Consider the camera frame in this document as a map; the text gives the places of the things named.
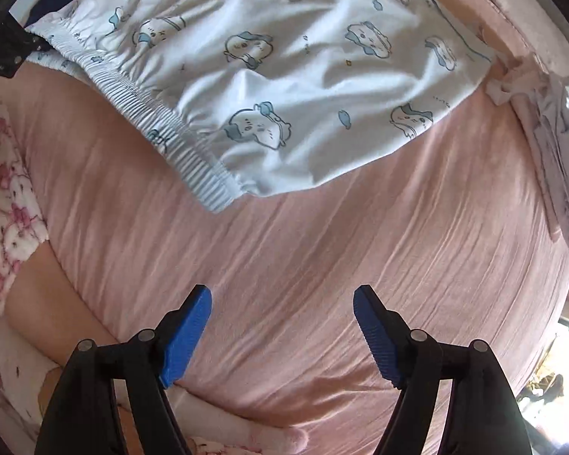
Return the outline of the pink bed sheet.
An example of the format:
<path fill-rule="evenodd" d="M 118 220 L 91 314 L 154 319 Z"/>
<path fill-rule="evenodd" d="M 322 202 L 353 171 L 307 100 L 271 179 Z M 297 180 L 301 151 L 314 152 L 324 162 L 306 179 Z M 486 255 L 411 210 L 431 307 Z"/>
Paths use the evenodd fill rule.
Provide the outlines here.
<path fill-rule="evenodd" d="M 26 343 L 13 373 L 45 385 L 81 339 L 126 340 L 206 284 L 214 313 L 176 403 L 303 428 L 310 454 L 368 454 L 396 396 L 355 323 L 357 286 L 440 340 L 486 339 L 514 387 L 569 292 L 522 126 L 484 91 L 392 156 L 220 214 L 65 73 L 25 64 L 0 78 L 0 107 L 49 233 L 3 323 Z"/>

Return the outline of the white patterned folded cloth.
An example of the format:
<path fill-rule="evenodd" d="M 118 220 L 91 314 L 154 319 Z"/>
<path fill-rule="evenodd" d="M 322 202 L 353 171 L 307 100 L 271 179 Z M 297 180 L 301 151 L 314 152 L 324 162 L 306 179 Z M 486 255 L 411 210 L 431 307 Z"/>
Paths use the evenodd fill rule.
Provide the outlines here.
<path fill-rule="evenodd" d="M 551 236 L 569 246 L 569 76 L 547 73 L 526 56 L 504 78 L 489 80 L 486 92 L 494 104 L 510 104 L 516 113 L 536 167 Z"/>

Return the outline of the pink kitty print fleece sleeve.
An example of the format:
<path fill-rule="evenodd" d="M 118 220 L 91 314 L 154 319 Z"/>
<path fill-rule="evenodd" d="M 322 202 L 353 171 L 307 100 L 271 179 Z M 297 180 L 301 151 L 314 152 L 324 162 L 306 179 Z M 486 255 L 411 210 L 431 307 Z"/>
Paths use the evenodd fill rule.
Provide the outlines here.
<path fill-rule="evenodd" d="M 79 341 L 116 343 L 72 287 L 49 242 L 0 98 L 0 427 L 36 441 L 53 389 Z M 306 431 L 230 414 L 174 385 L 166 395 L 192 454 L 299 454 Z"/>

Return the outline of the light blue cartoon print pajama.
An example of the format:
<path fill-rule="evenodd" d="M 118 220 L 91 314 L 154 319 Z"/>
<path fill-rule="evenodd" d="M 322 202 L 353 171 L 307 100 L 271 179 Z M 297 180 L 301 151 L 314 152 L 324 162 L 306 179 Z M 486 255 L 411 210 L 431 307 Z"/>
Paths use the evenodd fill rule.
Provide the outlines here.
<path fill-rule="evenodd" d="M 212 212 L 395 152 L 494 60 L 437 0 L 74 0 L 30 30 Z"/>

